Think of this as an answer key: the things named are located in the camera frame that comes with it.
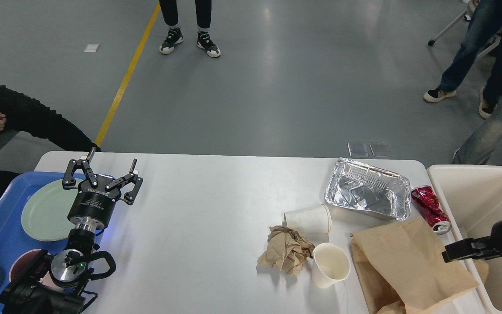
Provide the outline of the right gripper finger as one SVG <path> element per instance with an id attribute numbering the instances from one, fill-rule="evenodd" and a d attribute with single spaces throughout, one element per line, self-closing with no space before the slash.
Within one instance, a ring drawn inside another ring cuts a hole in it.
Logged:
<path id="1" fill-rule="evenodd" d="M 495 249 L 488 246 L 489 238 L 466 238 L 445 246 L 442 257 L 445 263 L 464 260 L 489 260 L 495 258 Z"/>

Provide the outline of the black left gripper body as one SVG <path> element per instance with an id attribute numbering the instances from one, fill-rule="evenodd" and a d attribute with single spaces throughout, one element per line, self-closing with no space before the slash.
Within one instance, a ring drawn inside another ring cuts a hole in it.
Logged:
<path id="1" fill-rule="evenodd" d="M 118 187 L 106 191 L 107 185 L 109 183 L 94 188 L 90 181 L 82 181 L 78 185 L 78 194 L 67 216 L 77 229 L 97 231 L 108 227 L 122 193 Z"/>

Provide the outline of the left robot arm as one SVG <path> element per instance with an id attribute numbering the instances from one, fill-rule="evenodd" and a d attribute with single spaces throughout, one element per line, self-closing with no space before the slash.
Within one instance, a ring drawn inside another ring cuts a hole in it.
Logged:
<path id="1" fill-rule="evenodd" d="M 74 228 L 62 252 L 42 249 L 0 294 L 4 314 L 81 314 L 98 297 L 86 290 L 90 281 L 103 280 L 116 270 L 109 254 L 100 250 L 96 238 L 108 227 L 119 201 L 133 205 L 143 179 L 134 159 L 122 177 L 96 174 L 86 157 L 72 159 L 62 179 L 64 190 L 76 191 L 68 213 Z"/>

